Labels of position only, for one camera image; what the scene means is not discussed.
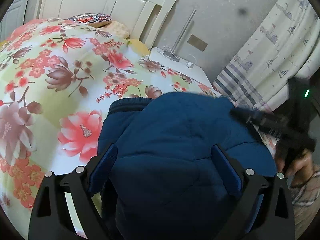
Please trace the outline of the plaid sleeve forearm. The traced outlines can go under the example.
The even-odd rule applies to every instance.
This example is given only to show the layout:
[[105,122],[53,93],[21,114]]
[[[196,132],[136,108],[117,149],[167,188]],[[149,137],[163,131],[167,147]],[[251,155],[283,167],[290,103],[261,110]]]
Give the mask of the plaid sleeve forearm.
[[289,189],[295,217],[295,239],[298,239],[319,211],[319,170],[306,184]]

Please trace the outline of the person right hand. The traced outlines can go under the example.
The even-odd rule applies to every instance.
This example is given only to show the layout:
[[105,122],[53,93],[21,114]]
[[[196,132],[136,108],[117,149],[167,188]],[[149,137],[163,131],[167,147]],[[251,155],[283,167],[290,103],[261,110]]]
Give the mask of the person right hand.
[[285,150],[280,148],[276,149],[274,160],[276,162],[278,172],[284,174],[286,178],[292,177],[291,187],[303,186],[308,182],[308,180],[310,180],[315,172],[312,161],[312,152],[305,149],[302,155],[290,164],[286,172],[284,171],[285,160],[282,158],[284,153]]

